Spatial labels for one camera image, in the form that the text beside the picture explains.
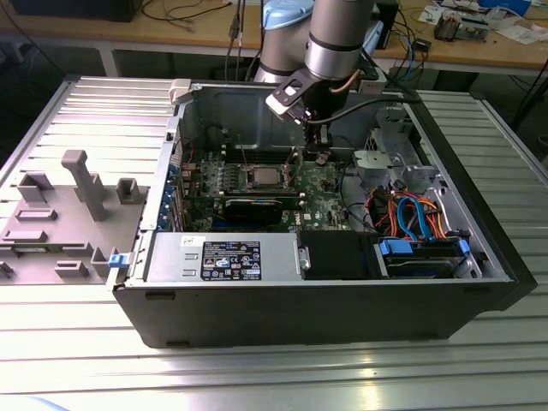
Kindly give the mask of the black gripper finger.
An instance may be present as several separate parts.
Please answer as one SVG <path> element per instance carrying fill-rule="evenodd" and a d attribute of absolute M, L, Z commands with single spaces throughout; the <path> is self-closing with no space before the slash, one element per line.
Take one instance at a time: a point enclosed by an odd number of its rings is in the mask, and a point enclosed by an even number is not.
<path fill-rule="evenodd" d="M 325 152 L 332 147 L 329 128 L 329 126 L 306 127 L 306 151 L 308 153 Z"/>

